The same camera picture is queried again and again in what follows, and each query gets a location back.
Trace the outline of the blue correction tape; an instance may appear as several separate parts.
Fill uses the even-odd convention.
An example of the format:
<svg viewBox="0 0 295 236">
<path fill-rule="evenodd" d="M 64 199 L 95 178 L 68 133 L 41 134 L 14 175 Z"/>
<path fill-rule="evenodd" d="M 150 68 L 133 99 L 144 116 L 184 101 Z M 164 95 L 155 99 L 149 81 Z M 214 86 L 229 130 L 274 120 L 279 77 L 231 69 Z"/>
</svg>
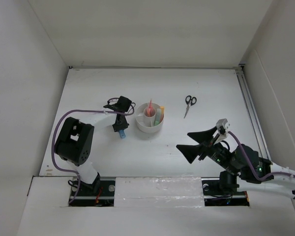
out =
<svg viewBox="0 0 295 236">
<path fill-rule="evenodd" d="M 119 132 L 119 135 L 122 139 L 126 138 L 126 134 L 125 134 L 124 130 L 119 130 L 118 132 Z"/>
</svg>

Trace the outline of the white round divided organizer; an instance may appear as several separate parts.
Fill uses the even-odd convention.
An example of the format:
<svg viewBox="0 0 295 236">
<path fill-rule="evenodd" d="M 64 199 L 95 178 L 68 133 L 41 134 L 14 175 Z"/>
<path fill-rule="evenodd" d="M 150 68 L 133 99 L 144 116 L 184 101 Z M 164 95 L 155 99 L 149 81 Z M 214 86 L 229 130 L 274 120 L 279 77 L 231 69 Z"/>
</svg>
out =
<svg viewBox="0 0 295 236">
<path fill-rule="evenodd" d="M 147 116 L 146 108 L 148 107 L 148 103 L 140 105 L 135 112 L 135 121 L 139 130 L 147 134 L 153 134 L 162 129 L 164 121 L 160 121 L 157 125 L 155 125 L 156 120 L 156 111 L 160 109 L 160 106 L 156 103 L 152 103 L 152 113 L 151 117 Z"/>
</svg>

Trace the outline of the pink highlighter pen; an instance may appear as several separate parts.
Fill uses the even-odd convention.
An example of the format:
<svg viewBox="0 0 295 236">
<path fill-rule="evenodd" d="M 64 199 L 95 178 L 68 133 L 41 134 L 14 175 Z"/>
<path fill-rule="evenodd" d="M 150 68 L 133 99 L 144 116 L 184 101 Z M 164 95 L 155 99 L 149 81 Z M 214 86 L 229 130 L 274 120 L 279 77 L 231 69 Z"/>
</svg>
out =
<svg viewBox="0 0 295 236">
<path fill-rule="evenodd" d="M 151 99 L 147 108 L 147 116 L 152 117 L 153 115 L 154 115 L 154 108 L 152 106 L 152 99 Z"/>
</svg>

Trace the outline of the purple capped pen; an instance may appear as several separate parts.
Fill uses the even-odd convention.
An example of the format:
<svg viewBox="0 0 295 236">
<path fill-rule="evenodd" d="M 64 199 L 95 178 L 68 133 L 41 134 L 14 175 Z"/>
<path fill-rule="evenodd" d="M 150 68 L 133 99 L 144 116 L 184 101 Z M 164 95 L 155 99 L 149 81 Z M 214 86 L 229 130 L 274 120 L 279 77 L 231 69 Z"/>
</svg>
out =
<svg viewBox="0 0 295 236">
<path fill-rule="evenodd" d="M 150 117 L 154 116 L 155 110 L 152 106 L 150 106 Z"/>
</svg>

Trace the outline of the green highlighter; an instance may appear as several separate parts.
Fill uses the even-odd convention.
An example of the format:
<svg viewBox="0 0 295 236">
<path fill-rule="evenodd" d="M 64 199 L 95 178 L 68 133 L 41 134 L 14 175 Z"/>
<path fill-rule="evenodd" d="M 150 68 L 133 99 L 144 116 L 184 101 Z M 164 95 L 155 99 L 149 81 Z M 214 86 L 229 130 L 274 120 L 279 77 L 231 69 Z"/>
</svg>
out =
<svg viewBox="0 0 295 236">
<path fill-rule="evenodd" d="M 155 113 L 154 126 L 157 126 L 160 123 L 160 118 L 161 118 L 161 109 L 158 108 Z"/>
</svg>

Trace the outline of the black handled scissors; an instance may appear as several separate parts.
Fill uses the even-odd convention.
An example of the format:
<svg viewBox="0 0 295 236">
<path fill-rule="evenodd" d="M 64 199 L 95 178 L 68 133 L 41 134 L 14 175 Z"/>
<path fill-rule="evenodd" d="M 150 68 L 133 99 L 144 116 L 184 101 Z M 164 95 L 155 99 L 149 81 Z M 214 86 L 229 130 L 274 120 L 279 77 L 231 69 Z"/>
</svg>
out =
<svg viewBox="0 0 295 236">
<path fill-rule="evenodd" d="M 191 95 L 188 95 L 186 96 L 185 98 L 185 103 L 186 103 L 186 111 L 185 111 L 185 114 L 184 114 L 184 118 L 186 118 L 188 112 L 189 112 L 189 109 L 191 106 L 195 105 L 197 102 L 197 98 L 194 97 L 194 96 L 191 96 Z"/>
</svg>

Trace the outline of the orange highlighter marker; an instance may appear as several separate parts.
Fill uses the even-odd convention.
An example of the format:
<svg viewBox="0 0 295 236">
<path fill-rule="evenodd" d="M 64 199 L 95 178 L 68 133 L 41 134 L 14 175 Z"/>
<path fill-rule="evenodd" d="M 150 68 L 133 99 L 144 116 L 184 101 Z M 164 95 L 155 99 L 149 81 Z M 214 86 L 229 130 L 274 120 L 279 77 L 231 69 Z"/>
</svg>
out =
<svg viewBox="0 0 295 236">
<path fill-rule="evenodd" d="M 160 110 L 161 110 L 160 122 L 162 122 L 162 120 L 163 120 L 163 118 L 164 118 L 164 110 L 165 110 L 165 107 L 164 107 L 164 106 L 161 106 L 161 107 L 160 107 Z"/>
</svg>

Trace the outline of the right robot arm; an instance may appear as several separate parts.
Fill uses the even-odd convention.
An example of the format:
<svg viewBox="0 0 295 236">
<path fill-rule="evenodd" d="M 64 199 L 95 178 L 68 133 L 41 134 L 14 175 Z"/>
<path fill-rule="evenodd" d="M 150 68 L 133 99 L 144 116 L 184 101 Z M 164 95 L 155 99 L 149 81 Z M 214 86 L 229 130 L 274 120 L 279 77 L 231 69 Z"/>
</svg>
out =
<svg viewBox="0 0 295 236">
<path fill-rule="evenodd" d="M 242 144 L 227 125 L 190 132 L 197 145 L 177 145 L 188 163 L 210 158 L 223 168 L 219 178 L 203 182 L 203 192 L 210 200 L 229 199 L 246 191 L 269 191 L 295 200 L 295 171 L 259 156 Z"/>
</svg>

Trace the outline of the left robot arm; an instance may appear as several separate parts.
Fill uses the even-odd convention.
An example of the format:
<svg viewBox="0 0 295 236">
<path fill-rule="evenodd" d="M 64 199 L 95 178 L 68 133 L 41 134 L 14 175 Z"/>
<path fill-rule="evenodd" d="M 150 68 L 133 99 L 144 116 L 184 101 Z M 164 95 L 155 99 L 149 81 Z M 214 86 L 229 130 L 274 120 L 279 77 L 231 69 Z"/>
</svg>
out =
<svg viewBox="0 0 295 236">
<path fill-rule="evenodd" d="M 100 174 L 89 160 L 93 135 L 111 126 L 114 132 L 125 138 L 129 127 L 127 116 L 134 113 L 135 103 L 120 96 L 111 98 L 103 110 L 71 110 L 57 123 L 53 137 L 51 156 L 57 170 L 74 173 L 76 182 L 70 182 L 76 191 L 84 190 L 94 195 L 100 188 Z"/>
</svg>

